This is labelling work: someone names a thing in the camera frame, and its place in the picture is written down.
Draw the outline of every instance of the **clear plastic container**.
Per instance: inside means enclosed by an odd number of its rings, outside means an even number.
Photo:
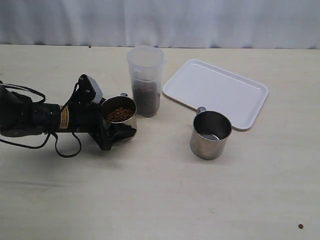
[[[137,114],[152,117],[160,107],[164,53],[152,46],[136,46],[127,53],[133,100]]]

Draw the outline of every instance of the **metal cup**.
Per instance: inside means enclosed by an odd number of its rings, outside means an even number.
[[[191,150],[202,159],[216,159],[222,154],[231,132],[232,125],[228,118],[199,107],[193,120]]]
[[[133,116],[128,120],[121,122],[111,122],[107,120],[107,115],[118,108],[130,109],[134,112]],[[111,125],[126,125],[130,126],[133,129],[137,129],[137,106],[135,101],[133,101],[126,93],[121,93],[120,96],[114,96],[108,98],[102,103],[102,114],[104,118],[103,126],[104,129],[108,130]]]

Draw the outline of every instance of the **white tray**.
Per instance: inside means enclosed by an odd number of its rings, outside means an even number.
[[[251,128],[269,93],[257,81],[196,59],[187,61],[162,91],[195,110],[205,107],[225,115],[238,130]]]

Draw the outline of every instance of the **table surface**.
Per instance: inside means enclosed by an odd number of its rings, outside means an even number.
[[[0,80],[64,104],[86,73],[105,97],[131,96],[128,50],[0,45]],[[110,151],[87,134],[70,159],[56,154],[53,138],[39,150],[0,144],[2,240],[319,237],[320,51],[163,51],[163,84],[199,59],[266,85],[253,127],[233,131],[220,158],[201,160],[189,147],[195,112],[162,96],[158,114],[138,117],[134,139]],[[14,140],[37,145],[43,138]],[[77,148],[70,134],[60,135],[59,147]]]

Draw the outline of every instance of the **warning label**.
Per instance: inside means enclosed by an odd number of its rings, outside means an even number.
[[[66,106],[61,112],[60,129],[67,129],[69,125],[69,109]]]

